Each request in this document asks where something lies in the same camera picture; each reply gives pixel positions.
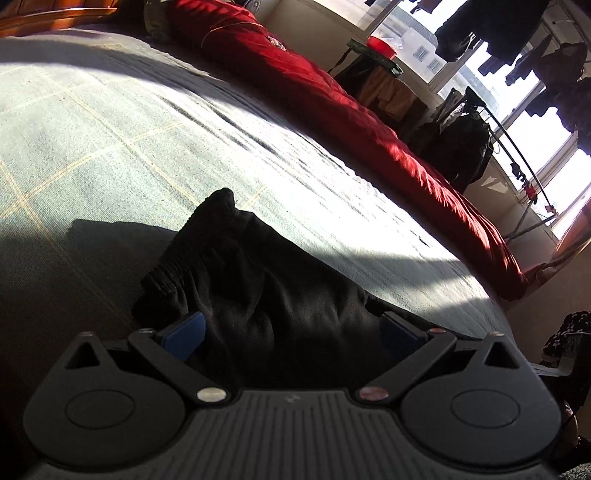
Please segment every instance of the hanging clothes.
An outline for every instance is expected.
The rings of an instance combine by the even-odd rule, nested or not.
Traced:
[[[497,73],[503,65],[505,65],[504,61],[499,60],[496,57],[489,57],[478,67],[478,71],[482,76],[486,76],[489,73]]]
[[[551,41],[552,35],[548,35],[536,48],[517,60],[513,70],[511,70],[505,78],[505,83],[507,85],[513,85],[517,79],[525,80],[535,65],[542,59],[544,53],[548,50]]]
[[[443,0],[418,0],[418,5],[412,9],[411,13],[415,13],[418,10],[424,10],[428,14],[432,14],[435,7],[439,5]]]
[[[543,116],[548,108],[569,132],[579,132],[579,148],[591,154],[591,78],[579,80],[587,60],[587,45],[565,43],[535,62],[533,71],[546,88],[527,106],[529,116]]]
[[[550,0],[467,0],[436,32],[436,53],[462,56],[474,38],[488,42],[491,56],[512,65],[534,35]]]
[[[588,16],[591,17],[591,1],[590,0],[573,0],[575,4]]]
[[[452,110],[457,109],[461,113],[461,109],[457,108],[457,103],[461,100],[462,96],[462,92],[452,88],[447,94],[447,98],[435,110],[432,116],[433,120],[422,124],[414,130],[408,139],[407,145],[416,156],[422,157],[423,150],[441,134],[442,124],[448,122],[456,114],[455,111],[452,113]]]

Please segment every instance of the clothes drying rack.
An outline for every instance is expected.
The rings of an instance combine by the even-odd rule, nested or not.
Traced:
[[[497,141],[497,143],[499,144],[499,146],[503,149],[503,151],[507,154],[507,156],[509,157],[509,159],[511,160],[511,169],[513,171],[513,174],[516,176],[517,179],[523,181],[524,183],[524,190],[529,198],[529,202],[527,204],[527,208],[525,209],[525,212],[523,213],[523,215],[521,216],[521,218],[519,219],[519,222],[517,222],[517,226],[515,227],[515,229],[509,233],[508,235],[505,235],[503,237],[503,239],[507,242],[510,243],[511,241],[515,240],[516,238],[519,238],[522,235],[525,235],[528,232],[531,232],[532,230],[535,230],[536,228],[538,228],[539,226],[544,225],[545,223],[551,222],[552,220],[555,220],[558,218],[558,213],[556,212],[556,209],[552,206],[552,204],[550,203],[550,200],[548,199],[548,196],[546,195],[546,192],[544,191],[544,187],[542,186],[542,184],[540,183],[538,177],[536,176],[534,170],[531,168],[530,164],[528,163],[528,161],[525,159],[523,153],[521,153],[521,150],[519,150],[519,148],[517,147],[517,145],[515,145],[515,142],[513,141],[513,139],[511,138],[511,136],[507,133],[507,131],[505,130],[505,128],[503,127],[503,125],[501,124],[501,122],[498,121],[498,119],[495,117],[494,113],[491,112],[491,110],[487,107],[486,103],[484,102],[484,100],[482,100],[474,90],[472,90],[470,87],[466,88],[466,93],[452,106],[452,108],[447,111],[440,119],[439,122],[442,124],[446,118],[448,118],[452,112],[454,112],[455,110],[458,109],[458,107],[460,107],[462,104],[465,104],[465,109],[466,107],[468,109],[472,108],[472,109],[477,109],[477,108],[484,108],[484,110],[486,110],[486,112],[491,116],[491,118],[495,121],[495,123],[497,124],[497,126],[499,127],[499,130],[506,136],[507,140],[509,140],[509,142],[511,143],[511,145],[513,145],[513,148],[515,149],[515,151],[519,154],[519,156],[521,157],[521,160],[523,160],[523,163],[525,164],[525,166],[527,167],[527,169],[530,171],[531,175],[532,175],[532,180],[535,182],[536,187],[531,185],[531,182],[529,180],[527,180],[526,176],[524,175],[523,171],[521,170],[521,167],[519,166],[519,164],[515,161],[515,159],[513,158],[513,155],[511,155],[511,153],[507,150],[506,146],[503,145],[503,142],[501,142],[501,139],[494,133],[492,133],[492,136],[494,137],[494,139]],[[537,201],[537,192],[536,190],[539,190],[540,193],[544,196],[545,200],[546,200],[546,204],[547,204],[547,210],[549,213],[551,213],[551,215],[549,217],[546,217],[542,220],[540,220],[539,222],[524,228],[523,230],[520,230],[521,225],[523,224],[523,222],[525,221],[525,217],[527,216],[527,213],[531,210],[531,208],[533,207],[534,203]]]

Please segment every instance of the red blanket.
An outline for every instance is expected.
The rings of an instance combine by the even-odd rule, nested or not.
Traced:
[[[413,202],[501,297],[524,295],[525,276],[496,227],[330,75],[274,45],[249,11],[219,0],[177,0],[168,18],[173,31],[197,51],[346,146]]]

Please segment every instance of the red container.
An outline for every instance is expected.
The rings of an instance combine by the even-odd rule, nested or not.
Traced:
[[[369,48],[383,55],[387,59],[392,60],[396,56],[396,50],[394,50],[384,40],[380,40],[377,37],[369,37],[367,45]]]

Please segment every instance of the metal pole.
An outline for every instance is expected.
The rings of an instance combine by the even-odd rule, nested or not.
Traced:
[[[517,145],[515,145],[515,142],[513,142],[513,139],[509,136],[509,134],[507,133],[507,130],[505,130],[505,127],[503,127],[503,125],[501,124],[501,122],[499,122],[497,120],[497,118],[495,117],[495,115],[491,112],[491,110],[486,106],[486,104],[484,104],[484,108],[485,110],[488,112],[488,114],[491,116],[491,118],[496,122],[496,124],[499,126],[499,128],[501,129],[501,131],[505,134],[505,136],[507,137],[507,139],[509,140],[509,142],[511,142],[511,145],[513,145],[513,148],[515,148],[516,152],[519,154],[519,156],[521,157],[521,159],[523,160],[523,162],[525,163],[525,166],[527,167],[527,169],[530,171],[533,179],[535,180],[535,182],[538,184],[538,187],[540,188],[540,192],[542,193],[542,195],[544,195],[544,198],[546,199],[546,202],[548,202],[548,205],[550,205],[550,200],[548,199],[548,196],[546,195],[546,192],[544,191],[544,187],[542,186],[542,184],[540,183],[540,181],[538,180],[538,177],[535,175],[535,172],[532,170],[532,168],[530,167],[530,164],[527,163],[527,160],[525,159],[525,157],[523,156],[523,153],[521,153],[521,150],[517,147]],[[507,151],[507,149],[505,148],[505,146],[503,145],[502,142],[499,141],[498,137],[496,138],[496,140],[499,142],[499,145],[503,148],[503,150],[505,150],[505,153],[507,153],[507,155],[509,155],[509,152]]]
[[[527,215],[527,212],[530,211],[531,206],[534,204],[533,200],[530,200],[527,204],[527,208],[525,209],[525,211],[523,212],[523,215],[521,215],[521,218],[519,219],[519,222],[517,222],[517,226],[515,227],[515,229],[509,234],[507,235],[507,238],[511,238],[513,235],[515,235],[518,231],[519,231],[519,227],[521,226],[521,224],[523,223],[523,220],[525,220],[525,216]]]
[[[538,228],[539,226],[544,225],[545,223],[548,223],[551,220],[554,220],[556,218],[556,214],[553,213],[552,215],[550,215],[548,218],[545,218],[543,220],[540,220],[538,223],[536,223],[535,225],[532,225],[528,228],[526,228],[525,230],[523,230],[522,232],[519,232],[517,235],[511,235],[510,237],[508,237],[506,239],[507,244],[511,243],[512,240],[515,240],[516,238],[519,238],[521,235],[525,235],[526,233],[531,232],[532,230],[535,230],[536,228]]]

